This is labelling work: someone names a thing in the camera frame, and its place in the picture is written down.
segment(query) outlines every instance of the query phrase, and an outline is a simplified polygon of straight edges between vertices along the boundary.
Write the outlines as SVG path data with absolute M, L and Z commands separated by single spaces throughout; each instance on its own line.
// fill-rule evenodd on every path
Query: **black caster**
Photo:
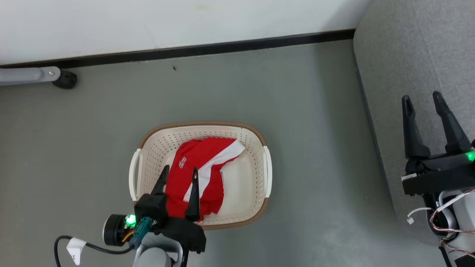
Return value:
M 73 89 L 76 83 L 77 75 L 67 70 L 61 70 L 58 80 L 53 82 L 54 86 L 61 89 Z

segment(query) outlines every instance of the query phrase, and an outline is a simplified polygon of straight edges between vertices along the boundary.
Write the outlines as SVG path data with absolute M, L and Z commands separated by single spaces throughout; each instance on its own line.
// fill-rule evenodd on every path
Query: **green led indicator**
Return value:
M 136 221 L 135 221 L 135 215 L 131 214 L 127 217 L 125 217 L 125 225 L 127 227 L 135 227 Z
M 465 153 L 465 155 L 467 155 L 468 160 L 470 160 L 471 162 L 475 160 L 475 151 L 467 152 Z

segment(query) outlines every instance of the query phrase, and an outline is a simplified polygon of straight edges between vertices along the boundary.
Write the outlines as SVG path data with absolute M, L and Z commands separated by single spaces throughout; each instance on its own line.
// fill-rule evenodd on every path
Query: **white cable label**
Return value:
M 417 176 L 417 173 L 409 174 L 409 175 L 406 175 L 406 176 L 402 176 L 401 180 L 404 181 L 405 179 L 414 178 L 416 176 Z
M 71 254 L 73 258 L 74 264 L 79 266 L 81 263 L 81 252 L 83 251 L 84 246 L 86 245 L 86 241 L 81 239 L 72 238 L 66 246 L 67 251 Z

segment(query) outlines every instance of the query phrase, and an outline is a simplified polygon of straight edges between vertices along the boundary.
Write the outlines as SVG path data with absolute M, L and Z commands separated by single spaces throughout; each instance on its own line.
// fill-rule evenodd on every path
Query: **gray sofa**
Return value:
M 356 29 L 354 53 L 370 121 L 398 220 L 409 234 L 438 244 L 421 197 L 404 195 L 401 98 L 410 95 L 424 144 L 444 153 L 432 92 L 442 93 L 470 141 L 475 137 L 475 1 L 374 0 Z

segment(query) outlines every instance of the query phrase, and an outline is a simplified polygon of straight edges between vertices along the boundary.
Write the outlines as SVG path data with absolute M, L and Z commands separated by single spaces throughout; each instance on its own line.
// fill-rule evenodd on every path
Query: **white logo on red fabric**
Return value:
M 180 169 L 183 169 L 183 166 L 185 165 L 185 162 L 186 162 L 186 158 L 182 158 L 180 163 L 178 164 L 178 166 L 180 167 Z

